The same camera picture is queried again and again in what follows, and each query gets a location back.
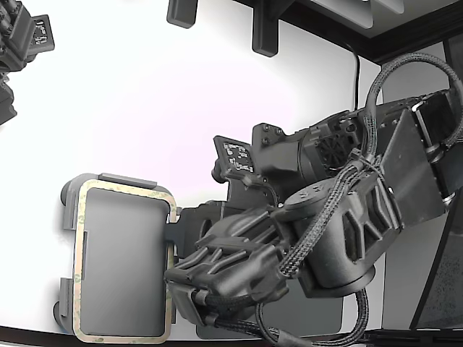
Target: black braided cable sleeve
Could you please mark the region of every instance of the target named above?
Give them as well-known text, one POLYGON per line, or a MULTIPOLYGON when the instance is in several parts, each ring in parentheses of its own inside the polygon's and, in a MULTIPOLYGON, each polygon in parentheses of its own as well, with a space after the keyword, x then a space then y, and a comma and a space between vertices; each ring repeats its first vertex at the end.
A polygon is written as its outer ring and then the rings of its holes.
POLYGON ((286 277, 295 275, 306 256, 320 240, 326 225, 338 207, 349 185, 349 181, 359 176, 359 171, 353 164, 345 166, 336 177, 331 187, 328 198, 322 210, 313 218, 307 230, 303 233, 293 249, 279 264, 279 271, 286 277))
POLYGON ((400 56, 397 59, 394 59, 381 70, 379 75, 376 77, 375 81, 371 85, 370 91, 368 92, 367 97, 367 106, 365 114, 365 127, 367 129, 367 142, 362 144, 363 155, 368 157, 369 155, 374 156, 376 154, 376 148, 378 143, 378 133, 376 126, 376 101, 379 96, 379 92, 383 87, 384 82, 387 80, 389 75, 397 70, 399 67, 414 62, 423 62, 431 64, 435 67, 438 67, 440 70, 444 71, 447 76, 449 76, 452 84, 457 89, 459 102, 461 106, 462 117, 460 119, 459 125, 456 127, 454 132, 443 141, 447 147, 451 147, 463 133, 463 84, 462 81, 458 78, 456 72, 443 60, 439 59, 436 56, 432 56, 427 53, 410 53, 400 56))
MULTIPOLYGON (((368 325, 368 318, 370 315, 370 309, 368 306, 368 296, 367 291, 362 289, 361 291, 355 294, 357 300, 357 321, 355 323, 354 329, 347 336, 331 341, 310 341, 297 338, 301 346, 316 346, 316 347, 348 347, 358 342, 359 339, 365 334, 368 325)), ((263 304, 258 304, 255 310, 256 319, 260 328, 261 338, 266 339, 273 346, 279 345, 279 330, 267 327, 263 321, 263 304)), ((246 328, 251 329, 253 333, 254 324, 251 322, 246 322, 248 325, 246 328)))

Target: black cable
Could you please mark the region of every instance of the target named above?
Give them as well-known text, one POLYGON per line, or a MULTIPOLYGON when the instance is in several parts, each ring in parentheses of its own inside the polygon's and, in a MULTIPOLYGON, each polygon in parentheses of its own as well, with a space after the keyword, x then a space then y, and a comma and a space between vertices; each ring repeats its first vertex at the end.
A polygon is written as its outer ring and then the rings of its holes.
POLYGON ((354 111, 359 109, 359 88, 360 88, 360 57, 351 45, 345 43, 346 47, 354 54, 357 65, 355 66, 355 90, 354 90, 354 111))
MULTIPOLYGON (((355 323, 354 329, 347 336, 331 341, 309 341, 303 340, 301 338, 296 338, 301 346, 316 346, 316 347, 348 347, 353 344, 356 344, 359 339, 365 334, 368 325, 368 317, 370 314, 370 309, 368 306, 368 296, 367 291, 362 289, 355 293, 355 298, 357 300, 357 321, 355 323)), ((267 327, 263 321, 263 304, 258 304, 255 307, 255 318, 258 323, 260 334, 255 332, 254 323, 246 322, 248 325, 242 327, 239 326, 239 329, 245 329, 248 333, 253 333, 255 335, 260 335, 261 338, 267 340, 271 345, 277 346, 279 343, 279 331, 272 327, 267 327)))
POLYGON ((396 71, 399 67, 415 62, 423 62, 438 67, 449 76, 452 84, 458 92, 462 116, 460 122, 454 132, 446 138, 443 143, 447 147, 451 147, 462 136, 463 133, 463 83, 458 78, 456 72, 443 60, 426 53, 410 53, 394 59, 381 70, 375 81, 371 85, 367 97, 367 107, 365 114, 365 127, 367 133, 367 142, 362 143, 362 153, 369 159, 370 156, 375 156, 376 148, 378 145, 378 129, 376 126, 376 101, 379 92, 392 72, 396 71))
POLYGON ((259 325, 260 333, 262 336, 272 345, 278 343, 278 338, 268 329, 263 321, 263 304, 259 303, 255 305, 255 320, 259 325))

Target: gray tray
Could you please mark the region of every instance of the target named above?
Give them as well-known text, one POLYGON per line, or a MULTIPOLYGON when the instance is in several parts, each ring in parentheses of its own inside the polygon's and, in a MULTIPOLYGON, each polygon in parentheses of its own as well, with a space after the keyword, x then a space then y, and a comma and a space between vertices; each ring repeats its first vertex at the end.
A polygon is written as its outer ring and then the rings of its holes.
POLYGON ((75 231, 73 278, 62 278, 56 321, 89 343, 163 343, 172 302, 163 273, 177 220, 174 198, 155 182, 84 174, 61 193, 64 229, 75 231))

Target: black panel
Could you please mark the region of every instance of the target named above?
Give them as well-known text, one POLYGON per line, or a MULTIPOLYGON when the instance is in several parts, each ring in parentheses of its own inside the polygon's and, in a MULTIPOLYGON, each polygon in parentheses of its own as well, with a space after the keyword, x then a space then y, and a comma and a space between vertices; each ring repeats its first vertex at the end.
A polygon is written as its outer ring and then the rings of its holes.
POLYGON ((428 281, 410 328, 463 328, 463 199, 451 204, 428 281))

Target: power cord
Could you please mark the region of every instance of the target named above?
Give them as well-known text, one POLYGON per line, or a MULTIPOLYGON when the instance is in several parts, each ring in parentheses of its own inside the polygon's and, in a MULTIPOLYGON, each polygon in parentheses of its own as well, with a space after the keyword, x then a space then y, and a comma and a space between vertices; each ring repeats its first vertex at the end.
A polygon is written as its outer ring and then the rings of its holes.
POLYGON ((359 109, 359 89, 360 89, 360 57, 357 52, 348 43, 344 43, 348 49, 354 54, 356 65, 355 65, 355 86, 354 86, 354 111, 359 109))

